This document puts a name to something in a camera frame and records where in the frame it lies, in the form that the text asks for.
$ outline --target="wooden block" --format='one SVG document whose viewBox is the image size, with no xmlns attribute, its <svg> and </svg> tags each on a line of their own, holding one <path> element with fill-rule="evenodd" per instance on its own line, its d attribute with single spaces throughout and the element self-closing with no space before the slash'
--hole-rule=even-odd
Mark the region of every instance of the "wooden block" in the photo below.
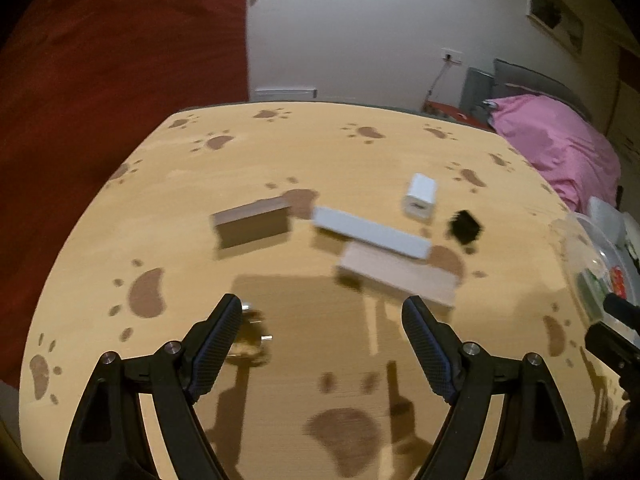
<svg viewBox="0 0 640 480">
<path fill-rule="evenodd" d="M 426 238 L 403 233 L 392 227 L 376 224 L 370 220 L 328 207 L 316 207 L 313 221 L 316 227 L 328 229 L 349 238 L 356 238 L 356 240 L 362 240 L 412 258 L 426 259 L 431 250 L 431 241 Z"/>
<path fill-rule="evenodd" d="M 220 211 L 211 217 L 222 249 L 290 230 L 289 202 L 280 196 Z"/>
<path fill-rule="evenodd" d="M 402 199 L 402 209 L 414 218 L 427 220 L 436 203 L 436 181 L 421 173 L 414 174 L 409 189 Z"/>
<path fill-rule="evenodd" d="M 454 307 L 458 277 L 446 270 L 420 264 L 360 242 L 347 244 L 338 268 L 342 272 L 391 286 L 408 296 L 417 294 L 447 310 Z"/>
</svg>

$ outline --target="pink blanket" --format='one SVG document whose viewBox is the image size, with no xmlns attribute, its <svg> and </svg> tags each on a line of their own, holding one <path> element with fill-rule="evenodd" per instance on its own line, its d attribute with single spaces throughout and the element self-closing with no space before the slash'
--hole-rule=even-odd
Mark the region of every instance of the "pink blanket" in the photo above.
<svg viewBox="0 0 640 480">
<path fill-rule="evenodd" d="M 616 205 L 620 161 L 609 141 L 567 105 L 546 96 L 493 99 L 494 129 L 536 168 L 572 210 L 596 196 Z"/>
</svg>

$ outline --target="textured grip pad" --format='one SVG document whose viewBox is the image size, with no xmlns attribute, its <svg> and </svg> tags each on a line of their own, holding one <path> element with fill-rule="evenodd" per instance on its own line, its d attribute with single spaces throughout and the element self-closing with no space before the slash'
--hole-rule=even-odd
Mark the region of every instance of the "textured grip pad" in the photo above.
<svg viewBox="0 0 640 480">
<path fill-rule="evenodd" d="M 191 384 L 188 388 L 193 402 L 211 391 L 241 323 L 242 306 L 239 301 L 232 301 L 226 306 L 193 360 Z"/>
<path fill-rule="evenodd" d="M 452 404 L 457 396 L 453 385 L 451 364 L 424 319 L 409 301 L 402 306 L 402 327 L 415 356 L 429 381 L 431 390 Z"/>
</svg>

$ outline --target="headboard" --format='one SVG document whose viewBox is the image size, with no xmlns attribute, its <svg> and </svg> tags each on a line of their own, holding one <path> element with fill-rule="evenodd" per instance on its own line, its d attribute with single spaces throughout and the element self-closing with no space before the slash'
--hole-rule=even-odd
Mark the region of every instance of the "headboard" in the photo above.
<svg viewBox="0 0 640 480">
<path fill-rule="evenodd" d="M 494 74 L 469 67 L 460 98 L 460 111 L 487 124 L 489 109 L 482 104 L 487 99 L 499 99 L 523 94 L 545 95 L 571 107 L 588 123 L 589 109 L 567 86 L 523 66 L 494 59 Z"/>
</svg>

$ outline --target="screw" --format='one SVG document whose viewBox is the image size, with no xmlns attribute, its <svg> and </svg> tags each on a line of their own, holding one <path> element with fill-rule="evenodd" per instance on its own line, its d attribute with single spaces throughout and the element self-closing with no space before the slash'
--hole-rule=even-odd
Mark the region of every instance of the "screw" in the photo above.
<svg viewBox="0 0 640 480">
<path fill-rule="evenodd" d="M 116 360 L 116 357 L 118 357 L 118 354 L 116 354 L 116 352 L 109 351 L 102 354 L 102 356 L 100 357 L 100 361 L 102 361 L 102 364 L 110 365 Z"/>
<path fill-rule="evenodd" d="M 182 345 L 178 341 L 169 341 L 164 345 L 164 351 L 168 354 L 177 354 L 181 348 Z"/>
<path fill-rule="evenodd" d="M 542 364 L 542 357 L 532 352 L 531 354 L 527 354 L 527 361 L 534 366 L 540 366 Z"/>
<path fill-rule="evenodd" d="M 462 351 L 468 355 L 478 355 L 480 353 L 480 346 L 477 343 L 464 343 L 462 345 Z"/>
</svg>

